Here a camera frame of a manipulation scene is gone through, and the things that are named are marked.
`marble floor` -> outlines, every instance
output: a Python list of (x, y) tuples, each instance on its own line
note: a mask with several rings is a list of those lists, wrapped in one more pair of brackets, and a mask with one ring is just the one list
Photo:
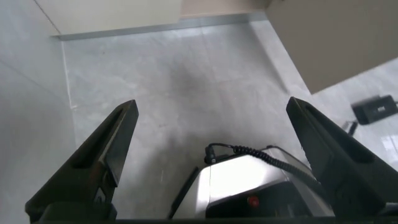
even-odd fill
[[(210, 142), (277, 144), (305, 160), (285, 112), (290, 96), (337, 124), (350, 104), (398, 98), (398, 60), (311, 95), (268, 21), (63, 43), (76, 143), (118, 104), (139, 120), (120, 185), (118, 218), (164, 218)], [(398, 169), (398, 116), (360, 126), (355, 138)]]

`cable connector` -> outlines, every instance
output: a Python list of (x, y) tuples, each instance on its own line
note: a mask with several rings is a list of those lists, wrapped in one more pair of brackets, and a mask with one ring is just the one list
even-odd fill
[(205, 156), (205, 163), (206, 164), (211, 165), (211, 164), (215, 164), (217, 162), (216, 154), (214, 152), (213, 147), (211, 147), (211, 146), (206, 147), (205, 148), (205, 154), (206, 154), (206, 156)]

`red button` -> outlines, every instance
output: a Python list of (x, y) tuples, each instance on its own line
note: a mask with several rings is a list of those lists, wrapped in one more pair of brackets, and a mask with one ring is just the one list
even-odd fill
[(248, 197), (248, 204), (252, 208), (257, 208), (260, 205), (259, 198), (257, 198), (256, 196)]

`black coiled cable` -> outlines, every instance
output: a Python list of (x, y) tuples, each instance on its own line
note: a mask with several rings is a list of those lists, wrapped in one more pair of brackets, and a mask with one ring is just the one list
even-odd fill
[(321, 184), (314, 178), (312, 178), (310, 175), (305, 173), (304, 171), (300, 170), (299, 168), (288, 164), (286, 162), (280, 161), (278, 159), (275, 159), (271, 157), (270, 155), (266, 154), (265, 152), (258, 151), (256, 149), (252, 149), (250, 147), (246, 146), (231, 146), (223, 143), (213, 143), (210, 144), (209, 147), (212, 146), (224, 146), (224, 147), (229, 147), (231, 148), (235, 154), (245, 154), (245, 155), (250, 155), (253, 157), (256, 157), (258, 159), (261, 159), (262, 161), (268, 163), (269, 165), (272, 165), (274, 167), (280, 168), (284, 171), (290, 172), (294, 176), (296, 176), (298, 179), (300, 179), (304, 184), (306, 184), (310, 189), (312, 189), (316, 194), (318, 194), (324, 201), (328, 202), (327, 197), (322, 189)]

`white wall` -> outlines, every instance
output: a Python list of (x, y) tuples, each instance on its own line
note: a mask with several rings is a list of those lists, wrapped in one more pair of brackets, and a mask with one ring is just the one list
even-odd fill
[(0, 1), (0, 223), (76, 149), (61, 42), (33, 0)]

